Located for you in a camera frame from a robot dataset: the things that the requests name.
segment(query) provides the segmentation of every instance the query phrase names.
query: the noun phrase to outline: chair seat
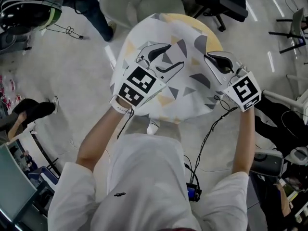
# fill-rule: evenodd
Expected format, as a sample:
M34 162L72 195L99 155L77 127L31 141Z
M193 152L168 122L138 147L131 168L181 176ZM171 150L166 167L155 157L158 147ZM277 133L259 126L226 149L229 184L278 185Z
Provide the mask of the chair seat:
M141 0L137 7L138 22L154 13L185 14L182 0Z

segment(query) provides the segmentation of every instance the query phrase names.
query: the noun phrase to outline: table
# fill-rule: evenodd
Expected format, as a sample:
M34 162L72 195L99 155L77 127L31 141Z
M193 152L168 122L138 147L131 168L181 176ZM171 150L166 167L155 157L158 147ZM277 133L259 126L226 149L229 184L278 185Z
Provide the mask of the table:
M168 31L170 25L185 26L183 23L189 26L187 27L189 35L186 32L176 34ZM185 67L167 82L167 87L161 93L135 110L135 114L177 124L188 118L211 112L217 103L213 98L214 95L220 96L223 93L222 90L214 88L214 82L217 80L205 66L204 54L209 51L223 51L223 48L218 38L206 25L183 14L157 13L141 21L131 30L116 63L111 80L111 91L117 76L123 76L125 69L130 63L136 61L141 50L157 43L171 46L161 55L161 62L172 64L172 61L183 61ZM175 51L176 46L180 47L182 44L187 45L186 58L180 60L172 58L169 52Z

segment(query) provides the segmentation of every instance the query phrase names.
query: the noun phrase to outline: concrete floor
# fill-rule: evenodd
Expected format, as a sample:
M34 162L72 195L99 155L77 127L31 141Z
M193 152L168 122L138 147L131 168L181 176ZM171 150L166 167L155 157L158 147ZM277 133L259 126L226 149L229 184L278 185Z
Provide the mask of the concrete floor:
M282 13L285 18L292 18L293 13L284 0L275 1L281 12L274 0L247 0L249 16L244 23L222 16L227 26L225 32L218 31L215 18L200 16L198 19L217 35L225 51L232 52L253 71L262 89L295 98L306 86L300 85L298 89L298 85L289 82L285 75L308 76L303 65L303 62L308 62L307 52L302 47L279 54L279 50L290 47L291 42L284 37L270 36L268 31L288 32L290 24L277 23L276 19L282 18ZM307 0L295 1L298 8L304 7L308 12ZM36 32L33 34L31 51L25 55L21 52L3 55L1 62L5 68L14 70L17 90L23 97L40 102L46 97L58 96L59 112L38 120L36 131L46 152L51 157L59 157L59 166L62 167L65 162L75 161L82 140L109 107L112 64L116 61L128 30L118 26L114 40L106 43L86 18L75 14L70 8L63 9L58 24L71 26L88 39L77 40L52 31L44 35ZM185 154L193 164L204 136L223 113L224 110L218 105L213 112L182 122L176 128ZM205 145L197 170L204 192L230 174L238 120L239 111L223 119ZM113 154L114 141L115 136L108 145L110 156ZM257 145L264 149L273 147L269 140L260 136L257 136ZM109 157L105 153L95 171L98 199L104 196L108 166Z

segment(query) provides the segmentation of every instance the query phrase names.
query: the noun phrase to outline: shoe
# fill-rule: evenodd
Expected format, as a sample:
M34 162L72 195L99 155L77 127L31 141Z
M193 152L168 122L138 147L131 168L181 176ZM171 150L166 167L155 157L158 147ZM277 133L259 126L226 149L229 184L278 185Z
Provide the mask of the shoe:
M113 38L114 38L114 35L115 35L115 30L116 30L116 23L114 22L114 21L110 21L109 23L108 23L108 25L109 25L109 27L112 29L112 32L113 32L113 35L112 35L112 37L111 37L111 39L109 39L108 41L106 41L106 42L111 42L112 40L113 40Z
M53 111L53 114L56 114L56 113L58 112L58 106L59 106L59 99L58 99L58 97L57 97L57 96L54 96L53 99L52 99L52 101L51 101L51 103L53 103L54 106L55 106L55 109L54 109L54 111Z

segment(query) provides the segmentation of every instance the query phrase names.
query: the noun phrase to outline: jeans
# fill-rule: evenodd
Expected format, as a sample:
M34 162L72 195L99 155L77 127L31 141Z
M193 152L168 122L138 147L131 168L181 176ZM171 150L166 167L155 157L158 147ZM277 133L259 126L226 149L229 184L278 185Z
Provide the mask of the jeans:
M63 6L71 7L82 13L101 34L105 41L113 37L113 30L108 25L97 0L64 0Z
M288 107L262 97L255 108L262 111L277 126L265 124L260 117L255 116L256 132L271 140L284 157L294 148L308 145L308 126L295 112L287 112L290 111Z
M26 98L23 99L12 112L17 113L18 115L23 111L26 112L27 118L22 123L23 128L25 129L27 125L36 119L49 116L55 110L55 105L50 102L38 103L37 101Z

